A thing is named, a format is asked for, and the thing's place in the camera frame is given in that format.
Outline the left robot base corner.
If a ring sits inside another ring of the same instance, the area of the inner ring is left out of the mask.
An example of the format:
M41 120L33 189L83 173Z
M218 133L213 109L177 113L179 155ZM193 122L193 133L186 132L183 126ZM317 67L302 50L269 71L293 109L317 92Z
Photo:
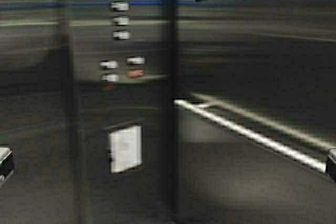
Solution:
M13 151L8 147L1 147L1 186L12 176L14 169Z

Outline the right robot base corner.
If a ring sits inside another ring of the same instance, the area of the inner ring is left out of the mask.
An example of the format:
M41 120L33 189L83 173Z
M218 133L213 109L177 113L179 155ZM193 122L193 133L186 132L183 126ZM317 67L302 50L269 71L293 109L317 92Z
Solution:
M336 160L335 160L335 153L336 149L332 148L328 151L327 154L327 162L326 162L326 174L329 175L330 178L333 179L333 181L336 181Z

